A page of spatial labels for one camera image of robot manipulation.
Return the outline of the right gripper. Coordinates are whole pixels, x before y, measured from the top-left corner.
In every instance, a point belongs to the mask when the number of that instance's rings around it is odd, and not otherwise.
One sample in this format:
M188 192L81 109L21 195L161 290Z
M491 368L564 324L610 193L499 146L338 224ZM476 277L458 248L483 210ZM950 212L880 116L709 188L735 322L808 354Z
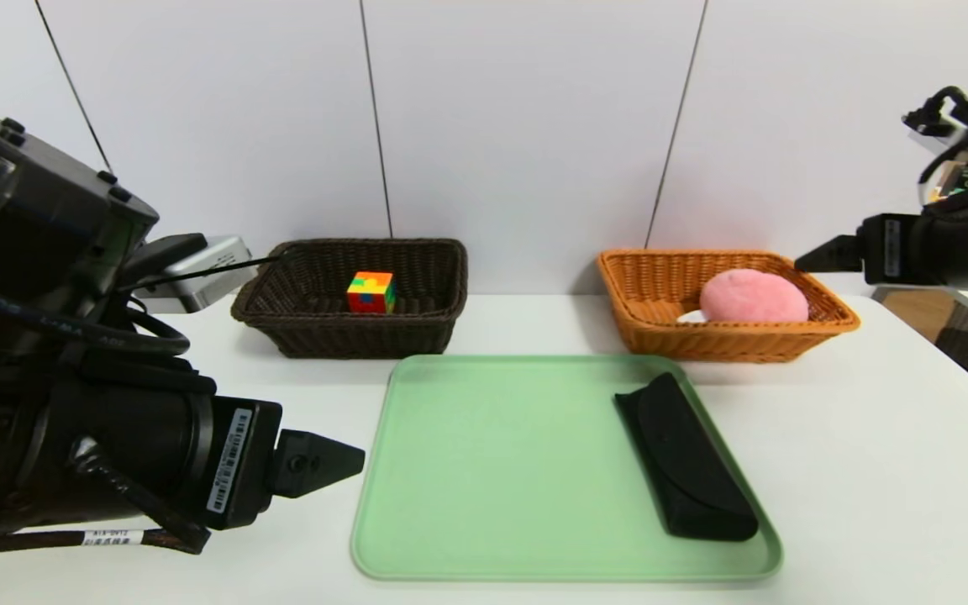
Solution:
M968 217L884 213L794 260L802 272L861 272L868 286L968 286Z

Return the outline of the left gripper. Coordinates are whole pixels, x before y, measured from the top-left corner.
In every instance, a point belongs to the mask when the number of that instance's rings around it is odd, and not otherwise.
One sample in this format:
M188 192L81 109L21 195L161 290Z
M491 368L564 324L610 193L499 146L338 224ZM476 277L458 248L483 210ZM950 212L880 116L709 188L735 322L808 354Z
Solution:
M361 448L303 430L279 435L279 405L219 396L211 379L81 381L76 394L78 435L174 512L216 531L253 523L271 494L306 497L364 470Z

